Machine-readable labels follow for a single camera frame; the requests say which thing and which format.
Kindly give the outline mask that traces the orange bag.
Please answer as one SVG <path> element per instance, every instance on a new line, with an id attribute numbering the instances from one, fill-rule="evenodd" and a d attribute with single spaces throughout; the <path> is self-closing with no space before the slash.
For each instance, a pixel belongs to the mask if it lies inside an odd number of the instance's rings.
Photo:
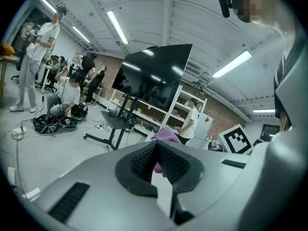
<path id="1" fill-rule="evenodd" d="M 15 54 L 15 50 L 14 48 L 7 44 L 7 43 L 0 43 L 0 56 L 10 56 L 10 55 L 14 55 Z"/>

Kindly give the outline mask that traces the black dome backpack with screen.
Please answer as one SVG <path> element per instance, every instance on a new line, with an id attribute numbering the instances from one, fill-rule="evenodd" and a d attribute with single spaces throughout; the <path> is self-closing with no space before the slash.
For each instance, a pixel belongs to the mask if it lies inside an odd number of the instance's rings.
<path id="1" fill-rule="evenodd" d="M 79 103 L 71 108 L 71 118 L 76 121 L 81 121 L 85 118 L 89 108 L 86 105 Z"/>

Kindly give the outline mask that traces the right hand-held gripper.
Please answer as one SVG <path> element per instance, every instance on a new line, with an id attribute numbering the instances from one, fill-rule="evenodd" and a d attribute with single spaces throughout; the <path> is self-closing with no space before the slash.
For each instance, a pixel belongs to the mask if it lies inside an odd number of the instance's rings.
<path id="1" fill-rule="evenodd" d="M 226 152 L 232 154 L 250 154 L 254 148 L 240 124 L 221 132 L 218 142 Z"/>

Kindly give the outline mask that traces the person's striped shirt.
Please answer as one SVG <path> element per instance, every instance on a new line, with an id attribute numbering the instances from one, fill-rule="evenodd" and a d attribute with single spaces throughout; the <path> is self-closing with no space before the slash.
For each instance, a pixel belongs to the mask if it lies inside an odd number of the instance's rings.
<path id="1" fill-rule="evenodd" d="M 274 74 L 275 117 L 284 116 L 293 128 L 308 129 L 308 37 L 298 30 L 288 57 Z"/>

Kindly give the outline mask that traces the white cabinet with red mark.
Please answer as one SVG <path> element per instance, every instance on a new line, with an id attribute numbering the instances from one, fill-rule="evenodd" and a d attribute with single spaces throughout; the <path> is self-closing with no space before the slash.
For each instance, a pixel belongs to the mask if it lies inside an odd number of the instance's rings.
<path id="1" fill-rule="evenodd" d="M 207 149 L 210 142 L 208 132 L 212 125 L 213 118 L 202 113 L 199 115 L 197 126 L 194 131 L 194 137 L 189 141 L 188 145 L 196 149 Z"/>

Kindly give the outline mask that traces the wooden stool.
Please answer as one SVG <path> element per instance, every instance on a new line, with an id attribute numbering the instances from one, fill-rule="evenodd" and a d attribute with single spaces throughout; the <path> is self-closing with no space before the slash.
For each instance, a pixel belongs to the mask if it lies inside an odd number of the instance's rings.
<path id="1" fill-rule="evenodd" d="M 4 94 L 4 81 L 5 81 L 5 74 L 7 69 L 8 63 L 17 64 L 19 61 L 19 58 L 14 55 L 5 55 L 0 56 L 0 63 L 2 63 L 2 69 L 1 69 L 1 75 L 0 75 L 0 104 L 3 100 L 3 94 Z"/>

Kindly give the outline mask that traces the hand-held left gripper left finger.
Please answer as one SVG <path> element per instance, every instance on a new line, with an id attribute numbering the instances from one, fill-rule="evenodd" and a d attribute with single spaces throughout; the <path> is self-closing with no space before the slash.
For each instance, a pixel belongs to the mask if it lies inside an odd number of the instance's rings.
<path id="1" fill-rule="evenodd" d="M 45 188 L 33 203 L 50 231 L 168 231 L 175 223 L 151 184 L 154 141 L 91 157 Z"/>

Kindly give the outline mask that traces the purple cloth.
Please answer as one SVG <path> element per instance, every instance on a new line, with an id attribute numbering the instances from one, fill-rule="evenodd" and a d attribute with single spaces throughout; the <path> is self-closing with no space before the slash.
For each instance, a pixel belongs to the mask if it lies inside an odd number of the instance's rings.
<path id="1" fill-rule="evenodd" d="M 174 132 L 172 132 L 171 129 L 169 128 L 161 128 L 157 133 L 155 133 L 151 137 L 151 141 L 171 141 L 182 144 L 177 135 Z M 166 178 L 166 174 L 164 173 L 158 162 L 154 167 L 154 172 L 157 174 L 162 174 L 162 177 Z"/>

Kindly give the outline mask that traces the black office chair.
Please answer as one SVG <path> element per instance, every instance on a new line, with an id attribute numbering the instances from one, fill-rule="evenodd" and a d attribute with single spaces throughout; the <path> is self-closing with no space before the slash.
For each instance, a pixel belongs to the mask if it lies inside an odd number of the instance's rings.
<path id="1" fill-rule="evenodd" d="M 20 72 L 22 61 L 23 61 L 25 54 L 26 54 L 26 51 L 23 51 L 23 50 L 16 50 L 15 51 L 15 56 L 18 58 L 18 62 L 16 63 L 16 69 L 17 69 L 18 72 Z M 14 78 L 19 80 L 19 76 L 20 76 L 20 73 L 18 73 L 15 76 L 12 76 L 11 80 L 13 80 Z"/>
<path id="2" fill-rule="evenodd" d="M 58 70 L 61 67 L 61 57 L 56 56 L 56 55 L 52 55 L 51 60 L 52 60 L 52 64 L 49 65 L 51 67 L 51 69 L 48 70 L 46 68 L 48 73 L 45 76 L 46 80 L 44 81 L 44 84 L 45 84 L 44 88 L 48 88 L 52 91 L 52 93 L 54 93 L 54 91 L 57 90 L 54 87 L 54 83 L 55 83 L 55 76 L 56 76 L 56 74 L 58 73 Z"/>

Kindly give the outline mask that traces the black television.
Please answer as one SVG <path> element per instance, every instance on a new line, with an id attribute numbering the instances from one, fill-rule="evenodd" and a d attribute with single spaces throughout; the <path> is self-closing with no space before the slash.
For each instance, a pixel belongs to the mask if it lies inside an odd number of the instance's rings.
<path id="1" fill-rule="evenodd" d="M 176 94 L 192 44 L 149 47 L 128 54 L 112 88 L 168 111 Z"/>

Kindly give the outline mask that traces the white shelving unit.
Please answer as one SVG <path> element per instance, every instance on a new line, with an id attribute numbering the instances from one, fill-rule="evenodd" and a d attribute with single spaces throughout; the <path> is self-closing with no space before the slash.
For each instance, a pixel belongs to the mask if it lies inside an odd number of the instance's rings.
<path id="1" fill-rule="evenodd" d="M 190 101 L 192 98 L 197 100 L 196 109 L 198 118 L 200 118 L 205 109 L 207 98 L 200 99 L 194 96 L 185 91 L 182 85 L 178 87 L 168 111 L 139 100 L 133 110 L 133 115 L 136 117 L 133 128 L 147 136 L 164 127 L 177 134 L 191 110 Z"/>

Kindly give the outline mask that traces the black open dome case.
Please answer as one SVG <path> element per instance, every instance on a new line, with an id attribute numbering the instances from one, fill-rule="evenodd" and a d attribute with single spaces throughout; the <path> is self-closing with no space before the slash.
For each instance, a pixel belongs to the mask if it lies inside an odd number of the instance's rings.
<path id="1" fill-rule="evenodd" d="M 70 125 L 66 125 L 65 123 L 65 119 L 69 119 L 70 121 Z M 75 129 L 77 127 L 77 121 L 74 120 L 73 118 L 71 117 L 68 117 L 68 116 L 63 116 L 61 117 L 60 119 L 58 119 L 58 123 L 59 125 L 62 127 L 62 128 L 72 128 L 72 129 Z"/>

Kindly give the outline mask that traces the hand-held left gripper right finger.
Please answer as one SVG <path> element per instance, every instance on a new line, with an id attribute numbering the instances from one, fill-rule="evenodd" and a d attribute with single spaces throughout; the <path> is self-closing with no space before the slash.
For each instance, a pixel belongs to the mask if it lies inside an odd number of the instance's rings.
<path id="1" fill-rule="evenodd" d="M 248 195 L 236 187 L 249 157 L 195 149 L 159 141 L 157 161 L 166 178 L 158 178 L 158 203 L 168 216 L 207 211 L 241 215 Z"/>

